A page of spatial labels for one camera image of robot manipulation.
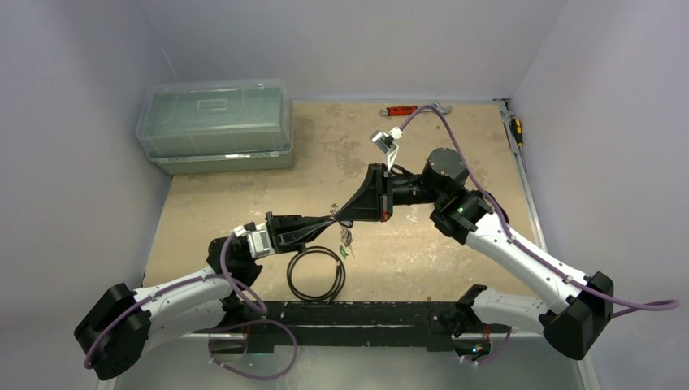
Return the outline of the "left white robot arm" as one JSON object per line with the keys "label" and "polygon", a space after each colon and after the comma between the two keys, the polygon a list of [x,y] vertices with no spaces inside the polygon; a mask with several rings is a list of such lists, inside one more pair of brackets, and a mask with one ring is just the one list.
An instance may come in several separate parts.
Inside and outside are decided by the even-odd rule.
{"label": "left white robot arm", "polygon": [[220,241],[220,252],[199,271],[149,288],[126,284],[108,288],[74,331],[84,351],[84,367],[100,380],[121,375],[146,352],[178,336],[217,327],[233,332],[242,310],[224,299],[236,297],[259,314],[267,304],[232,271],[232,262],[254,266],[256,260],[301,251],[306,243],[336,223],[330,215],[266,214],[264,223],[235,227]]}

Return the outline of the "green key tag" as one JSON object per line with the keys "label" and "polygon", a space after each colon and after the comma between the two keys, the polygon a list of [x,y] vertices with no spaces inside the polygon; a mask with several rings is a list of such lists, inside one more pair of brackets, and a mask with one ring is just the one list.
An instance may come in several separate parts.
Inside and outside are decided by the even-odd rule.
{"label": "green key tag", "polygon": [[349,256],[347,249],[343,245],[339,247],[339,252],[343,259],[346,259]]}

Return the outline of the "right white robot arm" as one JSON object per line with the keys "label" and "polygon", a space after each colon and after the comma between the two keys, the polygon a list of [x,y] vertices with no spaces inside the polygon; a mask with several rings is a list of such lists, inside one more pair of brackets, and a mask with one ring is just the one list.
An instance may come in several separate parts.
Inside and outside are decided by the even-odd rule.
{"label": "right white robot arm", "polygon": [[476,287],[456,309],[458,324],[474,331],[501,324],[538,333],[559,353],[583,359],[613,317],[613,281],[555,259],[503,224],[478,190],[458,153],[434,149],[419,174],[394,174],[382,163],[369,165],[362,186],[335,215],[338,222],[387,222],[395,206],[431,204],[430,218],[444,236],[487,256],[524,283],[534,298]]}

